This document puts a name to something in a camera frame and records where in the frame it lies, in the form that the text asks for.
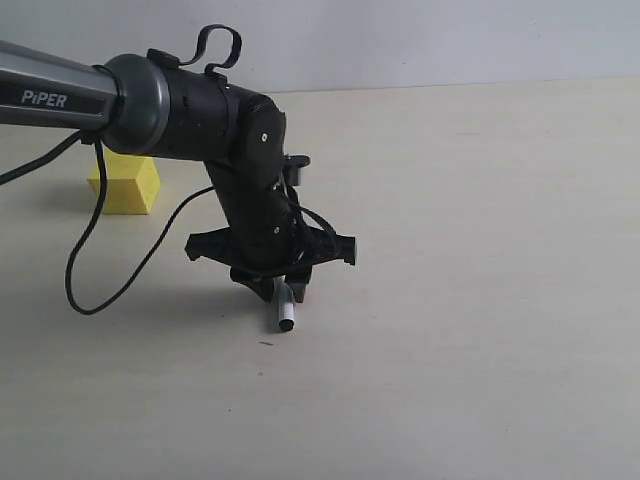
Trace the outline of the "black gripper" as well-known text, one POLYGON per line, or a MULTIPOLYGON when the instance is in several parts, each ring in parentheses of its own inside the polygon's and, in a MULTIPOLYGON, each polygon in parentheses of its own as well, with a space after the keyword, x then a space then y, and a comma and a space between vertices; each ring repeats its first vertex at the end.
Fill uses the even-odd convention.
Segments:
POLYGON ((356 239, 336 233, 317 213, 300 205, 283 170, 261 189, 225 165, 205 164, 227 220, 226 228, 193 233, 185 252, 195 261, 207 258, 232 267, 230 279, 270 302, 272 277, 285 275, 296 303, 303 303, 311 267, 342 260, 356 264, 356 239))

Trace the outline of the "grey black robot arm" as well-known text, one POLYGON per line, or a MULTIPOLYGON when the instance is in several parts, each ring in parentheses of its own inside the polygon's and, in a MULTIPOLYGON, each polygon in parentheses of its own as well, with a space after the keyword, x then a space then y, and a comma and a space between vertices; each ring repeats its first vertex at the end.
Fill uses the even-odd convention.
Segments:
POLYGON ((285 152, 285 114, 222 71, 189 72, 154 49, 88 66, 6 42, 1 120, 65 128, 71 142, 97 150, 201 162, 228 225, 192 234, 187 256, 227 265, 264 300, 283 278, 302 301, 313 267, 354 264, 356 241, 300 204, 296 186, 310 160, 285 152))

